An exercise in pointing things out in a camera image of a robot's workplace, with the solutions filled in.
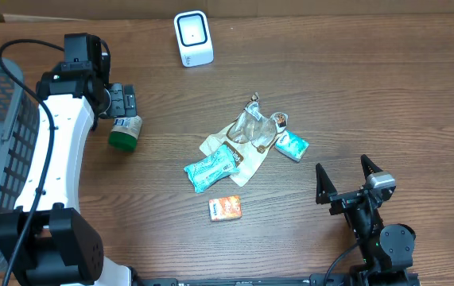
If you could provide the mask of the orange tissue pack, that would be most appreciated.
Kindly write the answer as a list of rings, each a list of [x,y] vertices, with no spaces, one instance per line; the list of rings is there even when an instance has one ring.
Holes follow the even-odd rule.
[[[227,221],[243,216],[241,200],[238,195],[210,199],[208,206],[210,219],[213,222]]]

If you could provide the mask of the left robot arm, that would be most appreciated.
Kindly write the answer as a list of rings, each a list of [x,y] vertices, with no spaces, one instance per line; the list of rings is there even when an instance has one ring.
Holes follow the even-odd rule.
[[[66,35],[63,52],[31,91],[39,127],[28,177],[14,209],[0,214],[6,278],[21,285],[138,285],[133,268],[106,256],[78,195],[85,143],[99,120],[113,121],[112,145],[135,149],[142,119],[134,87],[110,81],[111,52],[95,35]]]

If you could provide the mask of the teal white tissue pack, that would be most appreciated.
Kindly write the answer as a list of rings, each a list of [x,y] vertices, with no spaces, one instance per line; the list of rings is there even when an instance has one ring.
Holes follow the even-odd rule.
[[[309,147],[309,143],[296,134],[286,130],[276,140],[274,147],[278,152],[284,154],[288,158],[300,162]]]

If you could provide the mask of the green lid white jar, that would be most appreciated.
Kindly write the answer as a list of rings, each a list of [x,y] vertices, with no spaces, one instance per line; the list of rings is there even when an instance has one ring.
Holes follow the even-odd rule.
[[[116,149],[133,152],[138,144],[138,137],[142,129],[140,116],[116,118],[108,137],[108,144]]]

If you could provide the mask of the teal snack packet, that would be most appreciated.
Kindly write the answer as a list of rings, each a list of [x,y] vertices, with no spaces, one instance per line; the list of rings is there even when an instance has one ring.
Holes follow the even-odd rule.
[[[214,153],[203,160],[184,167],[195,193],[203,193],[216,181],[236,174],[239,168],[231,150],[221,145]]]

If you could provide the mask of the beige brown bag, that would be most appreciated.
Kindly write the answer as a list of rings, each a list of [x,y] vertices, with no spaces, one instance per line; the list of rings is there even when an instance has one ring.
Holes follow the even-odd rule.
[[[283,112],[265,117],[260,111],[259,96],[255,92],[238,117],[218,133],[209,135],[200,145],[200,151],[208,156],[221,145],[226,145],[239,169],[230,178],[243,187],[285,131],[288,119],[288,115]]]

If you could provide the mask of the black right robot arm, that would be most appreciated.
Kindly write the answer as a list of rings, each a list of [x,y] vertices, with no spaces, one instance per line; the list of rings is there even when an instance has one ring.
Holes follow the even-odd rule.
[[[417,286],[421,283],[418,275],[408,272],[413,265],[414,230],[406,224],[386,226],[378,212],[394,193],[396,179],[368,156],[362,155],[360,160],[366,183],[343,194],[336,190],[324,167],[316,165],[316,203],[328,204],[331,215],[344,215],[355,244],[341,253],[325,274],[312,274],[310,284]],[[359,249],[363,263],[334,275],[334,268],[354,249]]]

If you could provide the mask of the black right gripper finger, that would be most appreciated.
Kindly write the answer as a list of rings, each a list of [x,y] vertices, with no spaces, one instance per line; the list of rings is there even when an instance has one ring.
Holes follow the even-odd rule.
[[[366,179],[369,175],[382,171],[382,169],[378,167],[366,154],[363,154],[360,157],[360,160],[363,168],[363,174]]]
[[[328,174],[321,164],[316,165],[316,203],[326,204],[331,202],[331,197],[337,195],[337,190],[329,179]]]

